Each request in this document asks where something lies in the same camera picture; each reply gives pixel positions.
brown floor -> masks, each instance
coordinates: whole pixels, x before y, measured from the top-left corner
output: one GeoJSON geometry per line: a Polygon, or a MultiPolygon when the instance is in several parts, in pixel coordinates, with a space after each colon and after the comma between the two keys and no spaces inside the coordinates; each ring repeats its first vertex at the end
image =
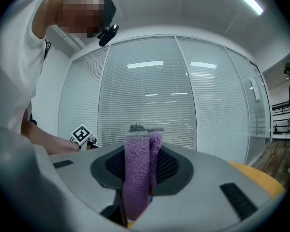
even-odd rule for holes
{"type": "Polygon", "coordinates": [[[285,189],[290,185],[290,141],[272,141],[252,165],[277,180],[285,189]]]}

glass wall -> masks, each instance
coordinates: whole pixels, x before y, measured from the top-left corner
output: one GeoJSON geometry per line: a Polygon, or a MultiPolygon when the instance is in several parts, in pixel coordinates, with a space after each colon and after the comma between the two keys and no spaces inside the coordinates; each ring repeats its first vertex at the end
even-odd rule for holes
{"type": "Polygon", "coordinates": [[[165,142],[249,164],[270,138],[266,101],[258,68],[244,56],[187,37],[147,37],[72,64],[58,134],[69,140],[85,124],[103,146],[122,142],[140,122],[163,126],[165,142]]]}
{"type": "Polygon", "coordinates": [[[100,145],[122,142],[134,122],[163,126],[165,142],[196,148],[192,90],[174,37],[110,49],[100,93],[100,145]]]}
{"type": "Polygon", "coordinates": [[[249,137],[243,85],[226,50],[178,37],[195,90],[198,151],[244,163],[249,137]]]}

black rectangular strip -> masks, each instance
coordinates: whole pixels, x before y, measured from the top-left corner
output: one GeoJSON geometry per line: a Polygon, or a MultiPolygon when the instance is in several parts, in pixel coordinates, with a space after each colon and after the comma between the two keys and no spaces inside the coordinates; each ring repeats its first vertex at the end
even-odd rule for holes
{"type": "Polygon", "coordinates": [[[53,163],[53,165],[57,169],[57,168],[62,168],[62,167],[68,166],[68,165],[73,164],[73,163],[74,162],[71,160],[63,160],[63,161],[55,162],[55,163],[53,163]]]}
{"type": "Polygon", "coordinates": [[[241,220],[244,220],[257,211],[256,206],[235,183],[223,184],[220,186],[220,189],[241,220]]]}

purple cloth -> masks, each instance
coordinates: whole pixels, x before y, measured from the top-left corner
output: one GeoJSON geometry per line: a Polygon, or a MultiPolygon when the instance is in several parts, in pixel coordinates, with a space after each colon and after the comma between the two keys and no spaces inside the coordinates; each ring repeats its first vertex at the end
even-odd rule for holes
{"type": "Polygon", "coordinates": [[[122,200],[126,216],[136,220],[148,206],[149,134],[129,132],[125,139],[125,181],[122,200]]]}
{"type": "Polygon", "coordinates": [[[152,131],[149,133],[149,148],[150,148],[150,172],[149,184],[153,188],[157,184],[157,163],[158,154],[162,146],[163,132],[152,131]]]}

person in white shirt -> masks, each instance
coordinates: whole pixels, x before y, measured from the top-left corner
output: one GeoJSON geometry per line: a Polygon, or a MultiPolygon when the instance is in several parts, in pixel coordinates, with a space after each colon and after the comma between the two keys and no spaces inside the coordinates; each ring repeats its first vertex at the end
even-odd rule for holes
{"type": "Polygon", "coordinates": [[[58,25],[65,32],[93,37],[111,23],[115,12],[111,0],[14,0],[0,21],[0,129],[21,133],[48,154],[78,150],[76,143],[29,121],[44,62],[45,32],[58,25]]]}

